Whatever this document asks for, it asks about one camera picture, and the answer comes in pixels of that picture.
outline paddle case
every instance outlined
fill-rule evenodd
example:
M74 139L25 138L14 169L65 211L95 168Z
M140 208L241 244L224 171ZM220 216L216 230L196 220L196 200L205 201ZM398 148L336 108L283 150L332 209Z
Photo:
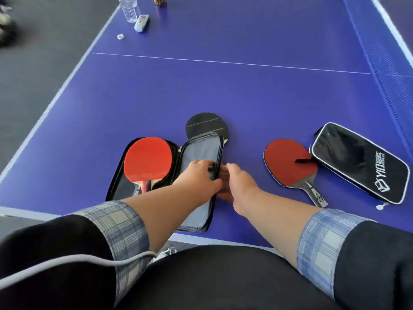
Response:
M405 197L408 165L373 141L335 123L314 134L314 158L373 197L399 204Z
M107 192L106 201L120 200L131 197L134 194L135 185L126 178L123 172L123 161L128 149L139 139L141 138L132 140L123 152ZM222 149L224 146L223 138L220 135L214 132L205 133L189 139L181 148L171 141L166 141L172 151L172 167L167 177L157 182L153 189L171 185L193 160L206 159L214 161L215 164L210 168L209 176L212 180L218 178ZM178 230L197 233L206 232L212 220L214 202L215 196L204 205L195 209L194 212L185 219Z

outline table tennis net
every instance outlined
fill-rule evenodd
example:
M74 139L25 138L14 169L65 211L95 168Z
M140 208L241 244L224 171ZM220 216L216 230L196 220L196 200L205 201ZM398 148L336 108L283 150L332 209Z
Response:
M383 99L413 159L412 53L379 0L343 1Z

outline open paddle case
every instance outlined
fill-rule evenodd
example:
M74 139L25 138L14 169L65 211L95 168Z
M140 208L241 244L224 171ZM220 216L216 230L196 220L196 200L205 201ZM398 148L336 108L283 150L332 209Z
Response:
M135 185L126 178L123 172L123 162L128 149L139 139L141 138L131 141L123 152L106 195L106 201L120 200L131 197L134 194ZM190 138L181 148L171 141L166 140L166 142L172 151L172 166L168 175L162 181L157 182L153 189L171 185L193 160L214 161L215 163L210 168L209 176L211 180L218 178L224 146L224 140L221 135L215 132L204 133ZM214 202L215 197L212 197L204 205L195 209L178 230L198 233L206 232L212 220Z
M309 152L319 163L381 201L403 202L410 177L404 161L335 123L325 124L314 136Z

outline blue plaid cuff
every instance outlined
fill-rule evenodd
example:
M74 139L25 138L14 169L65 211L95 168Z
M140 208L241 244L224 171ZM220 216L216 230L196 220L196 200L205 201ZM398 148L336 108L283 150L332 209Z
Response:
M126 260L149 250L145 225L134 209L120 201L108 201L76 213L90 219L105 236L113 260ZM126 295L152 257L116 267L115 305Z
M337 209L317 212L307 222L297 251L297 269L331 298L334 298L334 271L347 235L363 217Z

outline water bottle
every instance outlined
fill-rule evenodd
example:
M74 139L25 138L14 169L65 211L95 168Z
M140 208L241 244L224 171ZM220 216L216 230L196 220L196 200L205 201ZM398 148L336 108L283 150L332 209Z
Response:
M123 14L125 14L128 23L135 23L137 21L137 16L132 0L119 0L119 4L121 4Z
M133 7L137 7L137 0L131 0L131 2Z

